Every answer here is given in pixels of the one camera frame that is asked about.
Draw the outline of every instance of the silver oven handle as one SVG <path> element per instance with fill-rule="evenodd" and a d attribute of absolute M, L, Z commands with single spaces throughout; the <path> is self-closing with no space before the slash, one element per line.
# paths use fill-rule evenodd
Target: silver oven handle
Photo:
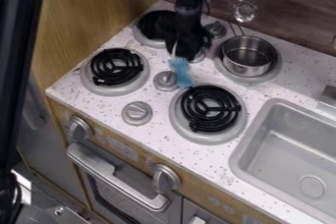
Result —
<path fill-rule="evenodd" d="M 84 145 L 77 142 L 71 143 L 67 149 L 67 154 L 74 163 L 83 168 L 88 174 L 98 178 L 109 187 L 114 188 L 145 208 L 153 212 L 161 212 L 168 206 L 169 199 L 167 197 L 157 195 L 153 199 L 148 198 L 115 177 L 113 174 L 116 168 Z"/>
<path fill-rule="evenodd" d="M 206 224 L 205 220 L 202 220 L 201 218 L 194 216 L 194 218 L 191 220 L 189 224 Z"/>

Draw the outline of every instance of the toy kitchen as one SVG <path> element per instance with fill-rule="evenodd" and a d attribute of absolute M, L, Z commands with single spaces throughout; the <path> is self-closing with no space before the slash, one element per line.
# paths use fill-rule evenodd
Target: toy kitchen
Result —
<path fill-rule="evenodd" d="M 336 58 L 202 14 L 212 43 L 181 60 L 162 35 L 175 8 L 158 0 L 45 91 L 88 208 L 117 224 L 336 223 Z"/>

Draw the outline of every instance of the sink drain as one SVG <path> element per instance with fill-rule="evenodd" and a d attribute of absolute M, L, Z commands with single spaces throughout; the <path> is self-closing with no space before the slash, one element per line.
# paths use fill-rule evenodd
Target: sink drain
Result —
<path fill-rule="evenodd" d="M 326 186 L 324 182 L 317 176 L 308 174 L 300 179 L 300 188 L 305 196 L 318 199 L 324 196 Z"/>

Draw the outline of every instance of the wooden backsplash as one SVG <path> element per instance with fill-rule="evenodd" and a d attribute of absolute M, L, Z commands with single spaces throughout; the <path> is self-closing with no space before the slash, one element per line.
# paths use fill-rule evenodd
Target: wooden backsplash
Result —
<path fill-rule="evenodd" d="M 238 0 L 211 0 L 211 16 L 228 21 Z M 336 0 L 253 0 L 258 12 L 244 27 L 336 56 Z"/>

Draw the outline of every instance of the gray sink basin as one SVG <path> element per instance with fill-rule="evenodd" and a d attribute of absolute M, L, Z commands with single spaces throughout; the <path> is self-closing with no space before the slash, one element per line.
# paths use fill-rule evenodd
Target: gray sink basin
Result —
<path fill-rule="evenodd" d="M 231 155 L 230 167 L 306 214 L 336 223 L 336 122 L 271 99 Z"/>

